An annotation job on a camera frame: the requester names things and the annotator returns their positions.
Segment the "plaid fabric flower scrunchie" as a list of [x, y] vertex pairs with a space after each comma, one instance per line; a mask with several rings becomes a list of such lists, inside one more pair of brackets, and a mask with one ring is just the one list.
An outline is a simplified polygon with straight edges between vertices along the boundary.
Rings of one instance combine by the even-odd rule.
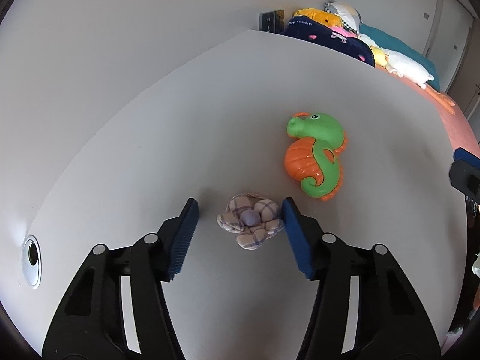
[[257, 250], [285, 228], [280, 206], [257, 193], [232, 197], [216, 221], [223, 230], [236, 236], [241, 248], [250, 251]]

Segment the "pink bed sheet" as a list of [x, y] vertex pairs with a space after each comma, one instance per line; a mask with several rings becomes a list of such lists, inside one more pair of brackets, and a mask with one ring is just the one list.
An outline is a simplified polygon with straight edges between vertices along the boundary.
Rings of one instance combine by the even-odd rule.
[[390, 74], [385, 67], [380, 65], [376, 65], [375, 68], [383, 72], [384, 76], [391, 77], [400, 83], [403, 88], [406, 88], [405, 94], [397, 95], [397, 98], [402, 98], [403, 102], [407, 102], [411, 107], [413, 107], [413, 104], [420, 107], [430, 104], [431, 108], [437, 111], [454, 150], [462, 148], [479, 157], [479, 144], [473, 129], [461, 108], [451, 97], [445, 93], [440, 93], [431, 85], [426, 85], [426, 88], [423, 89], [405, 76], [400, 78], [395, 74]]

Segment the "white goose plush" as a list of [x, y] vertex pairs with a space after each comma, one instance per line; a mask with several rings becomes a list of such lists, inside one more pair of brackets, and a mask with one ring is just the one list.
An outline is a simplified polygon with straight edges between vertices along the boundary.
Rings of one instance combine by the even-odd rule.
[[[375, 41], [370, 37], [360, 34], [358, 36], [360, 41], [363, 41], [369, 48], [370, 47], [379, 47]], [[409, 58], [406, 55], [401, 54], [400, 52], [381, 48], [385, 55], [388, 58], [388, 64], [385, 67], [376, 66], [376, 68], [383, 68], [392, 75], [396, 75], [399, 78], [407, 78], [411, 80], [414, 84], [425, 90], [430, 96], [433, 97], [449, 114], [455, 115], [455, 102], [450, 99], [446, 94], [442, 94], [432, 88], [429, 85], [429, 81], [434, 78], [429, 74], [429, 72], [419, 63]]]

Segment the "yellow duck plush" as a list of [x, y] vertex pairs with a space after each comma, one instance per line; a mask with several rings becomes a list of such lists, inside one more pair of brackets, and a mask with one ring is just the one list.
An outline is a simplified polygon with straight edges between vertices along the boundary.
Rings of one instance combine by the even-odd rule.
[[388, 64], [388, 58], [384, 51], [376, 46], [370, 47], [376, 66], [385, 67]]

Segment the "grey room door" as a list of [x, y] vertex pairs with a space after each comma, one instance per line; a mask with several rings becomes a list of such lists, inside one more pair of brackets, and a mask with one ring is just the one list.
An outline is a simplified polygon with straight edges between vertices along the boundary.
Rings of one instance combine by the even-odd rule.
[[437, 0], [425, 57], [436, 68], [439, 88], [447, 92], [465, 57], [474, 17], [459, 0]]

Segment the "green orange seahorse toy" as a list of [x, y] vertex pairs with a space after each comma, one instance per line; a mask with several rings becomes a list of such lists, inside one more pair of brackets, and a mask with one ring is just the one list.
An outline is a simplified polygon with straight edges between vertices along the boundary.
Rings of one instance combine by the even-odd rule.
[[309, 197], [333, 198], [343, 184], [339, 155], [348, 143], [343, 126], [326, 113], [300, 112], [289, 119], [286, 133], [294, 140], [284, 157], [287, 174]]

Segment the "pink folded cloth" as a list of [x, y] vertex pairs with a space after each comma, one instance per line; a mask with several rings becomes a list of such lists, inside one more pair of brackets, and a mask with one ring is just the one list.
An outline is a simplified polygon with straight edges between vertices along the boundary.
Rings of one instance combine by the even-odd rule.
[[345, 38], [358, 38], [358, 35], [356, 33], [353, 33], [352, 31], [349, 31], [342, 26], [340, 26], [340, 27], [334, 26], [334, 27], [331, 27], [330, 29], [333, 32], [338, 33]]

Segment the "checked white pillow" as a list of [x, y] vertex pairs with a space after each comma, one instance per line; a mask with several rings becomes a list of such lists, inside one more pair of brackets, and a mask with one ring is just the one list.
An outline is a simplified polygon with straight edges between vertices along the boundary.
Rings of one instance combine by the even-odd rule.
[[360, 32], [362, 19], [360, 13], [354, 7], [342, 2], [326, 2], [325, 11], [338, 16], [346, 30], [352, 33]]

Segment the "yellow orange plush pillow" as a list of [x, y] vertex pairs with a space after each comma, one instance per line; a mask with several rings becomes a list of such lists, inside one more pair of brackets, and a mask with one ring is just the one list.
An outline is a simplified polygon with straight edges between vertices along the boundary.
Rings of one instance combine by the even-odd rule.
[[331, 14], [324, 10], [319, 10], [316, 8], [304, 8], [297, 10], [294, 14], [294, 17], [305, 16], [310, 20], [313, 20], [319, 24], [322, 24], [326, 27], [342, 27], [343, 22], [339, 16]]

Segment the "black wall socket panel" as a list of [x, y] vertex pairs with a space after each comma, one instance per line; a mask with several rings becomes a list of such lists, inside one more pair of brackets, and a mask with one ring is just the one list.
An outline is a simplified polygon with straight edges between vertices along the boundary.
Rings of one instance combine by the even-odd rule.
[[285, 11], [272, 10], [259, 15], [259, 30], [265, 33], [280, 34], [285, 27]]

